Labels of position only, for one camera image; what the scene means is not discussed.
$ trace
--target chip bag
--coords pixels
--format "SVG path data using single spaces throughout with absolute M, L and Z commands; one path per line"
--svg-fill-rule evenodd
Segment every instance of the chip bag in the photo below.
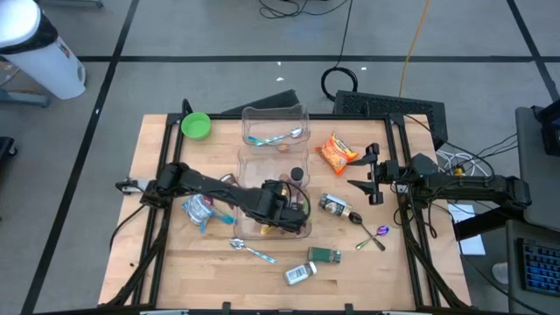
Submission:
M 348 162 L 354 161 L 358 157 L 358 153 L 352 151 L 334 133 L 325 144 L 316 147 L 315 151 L 320 153 L 337 175 L 342 174 Z

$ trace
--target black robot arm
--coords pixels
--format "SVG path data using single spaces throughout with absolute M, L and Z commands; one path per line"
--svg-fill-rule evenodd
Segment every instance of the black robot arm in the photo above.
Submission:
M 170 199 L 203 194 L 238 206 L 249 218 L 288 232 L 298 233 L 309 217 L 299 204 L 282 195 L 285 183 L 266 180 L 261 188 L 241 188 L 209 178 L 185 163 L 167 164 L 152 180 L 140 202 L 148 207 L 165 207 Z
M 370 196 L 370 204 L 382 203 L 379 184 L 403 185 L 410 189 L 415 207 L 426 208 L 435 199 L 492 201 L 509 210 L 524 210 L 531 205 L 529 185 L 516 177 L 493 175 L 454 176 L 438 171 L 438 165 L 424 154 L 414 156 L 409 165 L 399 166 L 398 161 L 389 160 L 377 164 L 379 146 L 372 143 L 366 155 L 357 163 L 370 164 L 369 182 L 348 180 Z

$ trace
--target clear plastic container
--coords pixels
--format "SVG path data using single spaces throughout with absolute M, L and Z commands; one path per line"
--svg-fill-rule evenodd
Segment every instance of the clear plastic container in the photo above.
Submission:
M 259 148 L 275 147 L 282 152 L 303 150 L 311 135 L 309 114 L 302 104 L 290 108 L 248 107 L 241 114 L 241 122 L 243 142 Z
M 266 179 L 281 179 L 290 176 L 291 170 L 299 167 L 304 171 L 301 180 L 301 188 L 309 184 L 309 168 L 307 160 L 309 151 L 291 150 L 289 152 L 278 152 L 272 148 L 261 148 L 255 146 L 243 146 L 238 152 L 238 182 L 241 187 L 261 187 Z M 305 197 L 295 188 L 291 188 L 292 202 L 306 203 Z M 312 231 L 312 223 L 307 221 L 305 227 L 299 234 L 283 231 L 281 228 L 273 227 L 267 233 L 263 233 L 267 226 L 257 223 L 248 218 L 239 207 L 235 208 L 234 234 L 243 240 L 269 240 L 269 239 L 293 239 L 307 237 Z

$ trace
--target computer monitor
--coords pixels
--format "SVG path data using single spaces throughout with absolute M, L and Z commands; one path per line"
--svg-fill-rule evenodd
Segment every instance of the computer monitor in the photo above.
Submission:
M 546 108 L 534 107 L 535 117 L 541 123 L 542 140 L 546 154 L 560 157 L 560 100 Z

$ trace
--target green cup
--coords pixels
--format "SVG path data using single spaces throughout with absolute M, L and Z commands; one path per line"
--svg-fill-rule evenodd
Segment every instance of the green cup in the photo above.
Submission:
M 181 122 L 183 134 L 193 140 L 202 140 L 210 134 L 212 121 L 205 113 L 191 113 Z

